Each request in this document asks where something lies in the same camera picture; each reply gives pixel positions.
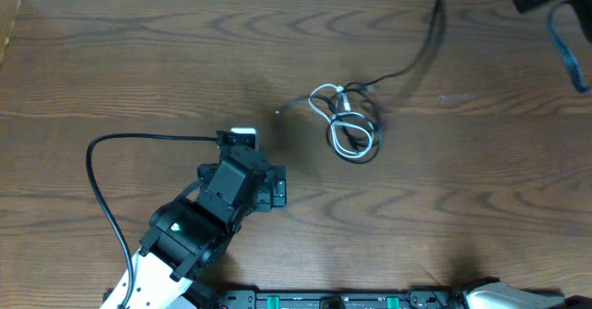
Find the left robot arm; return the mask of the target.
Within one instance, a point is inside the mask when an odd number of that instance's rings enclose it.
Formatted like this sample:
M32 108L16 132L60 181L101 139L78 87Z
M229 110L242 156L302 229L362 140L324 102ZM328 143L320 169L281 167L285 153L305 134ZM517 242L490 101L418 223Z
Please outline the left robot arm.
M245 145L222 148L215 164L158 208L105 308L168 308L222 257L253 212L287 203L287 171Z

